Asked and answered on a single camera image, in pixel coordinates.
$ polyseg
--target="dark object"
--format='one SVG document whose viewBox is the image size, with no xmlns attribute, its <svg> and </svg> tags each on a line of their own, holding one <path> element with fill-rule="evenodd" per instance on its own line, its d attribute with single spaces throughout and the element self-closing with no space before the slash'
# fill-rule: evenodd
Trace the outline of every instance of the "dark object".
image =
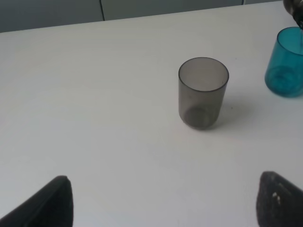
<svg viewBox="0 0 303 227">
<path fill-rule="evenodd" d="M 206 129 L 218 119 L 229 72 L 212 58 L 193 58 L 179 69 L 179 115 L 188 126 Z"/>
<path fill-rule="evenodd" d="M 0 219 L 0 227 L 72 227 L 72 222 L 71 182 L 58 176 Z"/>
<path fill-rule="evenodd" d="M 275 172 L 264 172 L 257 199 L 260 227 L 302 227 L 303 192 Z"/>
<path fill-rule="evenodd" d="M 302 0 L 283 0 L 284 7 L 291 14 L 297 25 L 303 29 L 303 2 Z"/>
</svg>

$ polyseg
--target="gray wall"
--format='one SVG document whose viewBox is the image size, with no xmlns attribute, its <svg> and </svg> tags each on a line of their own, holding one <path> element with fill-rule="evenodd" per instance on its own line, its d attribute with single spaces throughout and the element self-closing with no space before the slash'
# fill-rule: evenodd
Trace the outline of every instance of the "gray wall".
<svg viewBox="0 0 303 227">
<path fill-rule="evenodd" d="M 241 5 L 242 0 L 102 0 L 105 20 Z"/>
<path fill-rule="evenodd" d="M 277 1 L 277 0 L 245 0 L 245 4 L 253 4 L 253 3 L 262 3 L 262 2 L 269 2 L 269 1 Z"/>
<path fill-rule="evenodd" d="M 101 20 L 99 0 L 0 0 L 0 32 Z"/>
</svg>

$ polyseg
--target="teal cup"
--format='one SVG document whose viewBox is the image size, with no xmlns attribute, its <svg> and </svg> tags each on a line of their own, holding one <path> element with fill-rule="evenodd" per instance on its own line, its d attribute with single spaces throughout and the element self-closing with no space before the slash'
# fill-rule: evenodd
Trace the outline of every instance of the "teal cup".
<svg viewBox="0 0 303 227">
<path fill-rule="evenodd" d="M 303 93 L 303 31 L 288 27 L 279 32 L 265 74 L 267 87 L 277 95 Z"/>
</svg>

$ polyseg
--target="plastic cup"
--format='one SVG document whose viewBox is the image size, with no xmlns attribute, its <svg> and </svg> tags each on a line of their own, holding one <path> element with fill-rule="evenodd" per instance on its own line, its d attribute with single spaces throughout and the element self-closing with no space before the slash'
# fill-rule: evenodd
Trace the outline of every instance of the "plastic cup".
<svg viewBox="0 0 303 227">
<path fill-rule="evenodd" d="M 207 129 L 218 119 L 229 72 L 212 58 L 193 58 L 179 69 L 179 115 L 195 129 Z"/>
</svg>

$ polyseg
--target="drinking glass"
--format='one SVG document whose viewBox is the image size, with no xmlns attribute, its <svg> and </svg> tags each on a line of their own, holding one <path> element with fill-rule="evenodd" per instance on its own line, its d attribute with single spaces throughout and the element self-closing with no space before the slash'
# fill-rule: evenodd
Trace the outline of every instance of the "drinking glass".
<svg viewBox="0 0 303 227">
<path fill-rule="evenodd" d="M 303 40 L 299 27 L 279 32 L 265 74 L 265 83 L 274 93 L 295 97 L 303 92 Z"/>
<path fill-rule="evenodd" d="M 212 58 L 193 58 L 179 69 L 179 115 L 188 126 L 206 129 L 218 119 L 229 72 Z"/>
</svg>

